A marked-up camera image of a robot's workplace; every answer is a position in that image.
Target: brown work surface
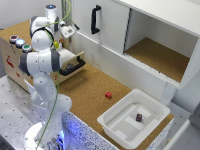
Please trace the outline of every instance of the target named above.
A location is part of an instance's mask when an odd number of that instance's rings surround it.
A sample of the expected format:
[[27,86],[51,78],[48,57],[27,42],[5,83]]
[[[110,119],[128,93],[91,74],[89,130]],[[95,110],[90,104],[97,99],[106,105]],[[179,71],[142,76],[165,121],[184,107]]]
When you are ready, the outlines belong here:
[[149,38],[144,38],[142,41],[125,51],[125,53],[178,82],[181,82],[190,60],[190,58]]
[[[112,99],[105,98],[107,91],[112,93]],[[86,64],[84,70],[60,84],[59,92],[71,97],[73,104],[70,111],[120,150],[123,150],[124,148],[105,134],[102,126],[97,122],[97,118],[130,91],[131,89],[110,76],[92,65]],[[135,150],[145,150],[172,119],[173,115],[167,116]]]

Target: cork countertop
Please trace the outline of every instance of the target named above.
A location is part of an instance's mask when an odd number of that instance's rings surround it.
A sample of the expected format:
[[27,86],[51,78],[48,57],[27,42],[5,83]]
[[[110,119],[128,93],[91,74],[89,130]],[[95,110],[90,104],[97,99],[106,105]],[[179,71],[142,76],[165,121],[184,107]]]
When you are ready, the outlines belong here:
[[[6,41],[9,41],[11,35],[18,35],[27,44],[31,44],[29,21],[0,31],[0,37]],[[105,98],[107,91],[112,93],[111,99]],[[71,97],[73,102],[71,112],[120,150],[123,150],[120,145],[105,134],[102,126],[97,122],[97,118],[130,91],[131,89],[125,85],[87,63],[84,70],[60,84],[59,93]],[[173,115],[168,115],[136,150],[146,149],[172,119]]]

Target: open cabinet compartment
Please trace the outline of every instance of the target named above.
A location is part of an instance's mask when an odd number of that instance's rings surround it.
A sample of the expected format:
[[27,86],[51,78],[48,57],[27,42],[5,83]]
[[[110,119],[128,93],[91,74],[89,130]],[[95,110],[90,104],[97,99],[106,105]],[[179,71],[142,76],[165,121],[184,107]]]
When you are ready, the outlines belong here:
[[192,58],[195,49],[198,50],[197,36],[131,9],[124,55],[183,87],[195,74],[188,67],[196,59]]

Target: red object on shelf edge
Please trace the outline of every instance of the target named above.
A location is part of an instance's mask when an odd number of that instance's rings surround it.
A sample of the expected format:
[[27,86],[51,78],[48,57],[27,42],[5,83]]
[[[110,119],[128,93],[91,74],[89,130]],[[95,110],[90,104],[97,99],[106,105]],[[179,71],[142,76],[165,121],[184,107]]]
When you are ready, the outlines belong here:
[[106,92],[105,97],[110,99],[112,97],[112,93],[111,92]]

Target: black door handle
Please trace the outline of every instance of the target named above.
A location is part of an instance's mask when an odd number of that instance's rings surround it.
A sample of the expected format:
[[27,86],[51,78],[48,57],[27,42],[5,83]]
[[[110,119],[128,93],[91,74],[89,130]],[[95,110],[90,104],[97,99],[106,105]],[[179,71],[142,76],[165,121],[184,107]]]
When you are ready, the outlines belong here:
[[100,30],[98,28],[96,28],[96,12],[101,10],[101,7],[96,5],[96,8],[94,8],[92,10],[92,24],[91,24],[91,31],[92,31],[92,34],[96,34],[98,33]]
[[69,69],[67,69],[67,70],[62,70],[62,69],[60,69],[60,70],[59,70],[59,73],[60,73],[61,75],[63,75],[63,76],[67,76],[67,75],[73,73],[74,71],[76,71],[77,69],[83,67],[83,66],[86,64],[86,62],[85,62],[83,59],[81,59],[80,56],[77,56],[77,61],[79,62],[78,65],[76,65],[76,66],[74,66],[74,67],[72,67],[72,68],[69,68]]

